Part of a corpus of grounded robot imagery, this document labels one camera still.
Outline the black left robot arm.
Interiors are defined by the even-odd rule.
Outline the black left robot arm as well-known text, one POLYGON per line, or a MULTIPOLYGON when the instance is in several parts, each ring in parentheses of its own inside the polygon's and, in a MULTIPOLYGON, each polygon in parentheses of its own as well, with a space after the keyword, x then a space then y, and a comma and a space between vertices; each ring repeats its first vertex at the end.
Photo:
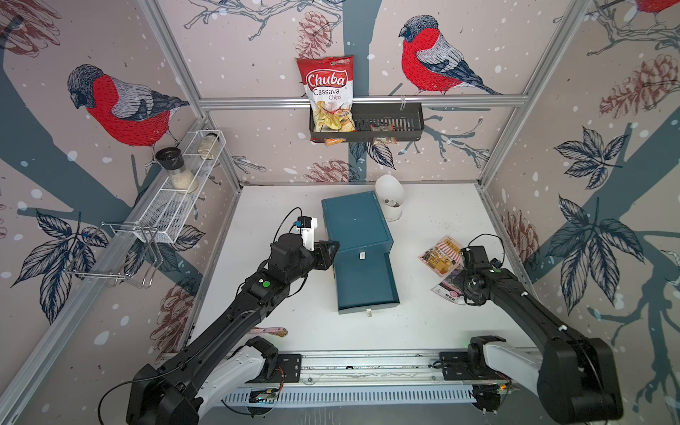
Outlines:
POLYGON ((229 307, 199 337, 159 368, 147 364, 131 382, 128 424, 197 424, 220 398, 260 376, 274 375, 278 350, 264 338, 244 337, 290 296, 297 280, 329 269, 336 241, 311 249, 299 234, 284 234, 247 277, 229 307))

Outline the pink seed bag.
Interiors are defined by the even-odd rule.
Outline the pink seed bag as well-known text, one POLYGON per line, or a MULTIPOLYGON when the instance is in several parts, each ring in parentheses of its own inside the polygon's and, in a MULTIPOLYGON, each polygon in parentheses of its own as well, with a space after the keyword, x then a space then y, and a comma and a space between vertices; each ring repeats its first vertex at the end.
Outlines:
POLYGON ((448 274, 442 282, 433 287, 431 291, 442 299, 446 299, 453 304, 464 306, 466 304, 464 296, 454 284, 455 279, 462 271, 462 267, 457 267, 451 274, 448 274))

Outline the teal drawer cabinet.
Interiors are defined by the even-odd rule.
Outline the teal drawer cabinet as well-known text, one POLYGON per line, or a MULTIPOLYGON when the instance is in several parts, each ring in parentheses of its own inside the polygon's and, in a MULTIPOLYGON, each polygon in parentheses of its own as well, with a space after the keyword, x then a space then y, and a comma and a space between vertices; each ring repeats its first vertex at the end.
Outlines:
POLYGON ((339 242, 336 259, 371 260, 387 254, 393 238, 375 191, 322 200, 325 228, 339 242))

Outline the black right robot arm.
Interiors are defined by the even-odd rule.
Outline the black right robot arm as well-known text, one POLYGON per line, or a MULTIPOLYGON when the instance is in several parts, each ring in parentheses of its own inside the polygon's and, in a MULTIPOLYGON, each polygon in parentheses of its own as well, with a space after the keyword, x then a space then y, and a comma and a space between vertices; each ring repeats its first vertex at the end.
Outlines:
POLYGON ((474 370, 492 370, 535 394, 559 424, 616 421, 623 416, 612 349, 568 327, 540 304, 509 270, 488 260, 482 246, 462 251, 464 269, 455 279, 470 306, 492 302, 519 325, 538 348, 530 355, 503 338, 472 338, 474 370))

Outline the yellow striped seed bag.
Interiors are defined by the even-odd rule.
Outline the yellow striped seed bag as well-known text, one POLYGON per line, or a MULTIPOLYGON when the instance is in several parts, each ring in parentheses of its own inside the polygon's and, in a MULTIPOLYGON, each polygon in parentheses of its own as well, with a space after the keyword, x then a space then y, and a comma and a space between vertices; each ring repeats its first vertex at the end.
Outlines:
POLYGON ((446 278, 463 263, 460 244, 446 236, 425 251, 419 260, 437 276, 446 278))

